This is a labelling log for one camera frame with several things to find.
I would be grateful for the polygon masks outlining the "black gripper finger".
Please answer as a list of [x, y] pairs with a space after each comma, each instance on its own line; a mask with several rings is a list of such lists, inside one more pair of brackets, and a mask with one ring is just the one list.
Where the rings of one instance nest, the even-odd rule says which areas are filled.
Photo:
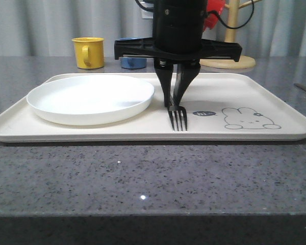
[[173, 90], [173, 100], [175, 105], [179, 105], [181, 99], [189, 87], [190, 83], [200, 72], [199, 63], [181, 63], [177, 65], [176, 82]]
[[161, 66], [159, 63], [154, 63], [154, 68], [162, 87], [163, 96], [164, 96], [164, 106], [169, 107], [173, 65], [166, 64], [164, 66]]

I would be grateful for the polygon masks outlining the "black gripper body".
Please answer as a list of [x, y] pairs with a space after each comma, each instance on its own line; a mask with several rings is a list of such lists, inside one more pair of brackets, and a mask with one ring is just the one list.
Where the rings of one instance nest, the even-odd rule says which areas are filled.
[[207, 1], [155, 1], [152, 36], [116, 40], [114, 57], [154, 58], [157, 66], [196, 65], [201, 59], [232, 59], [238, 62], [237, 43], [202, 38]]

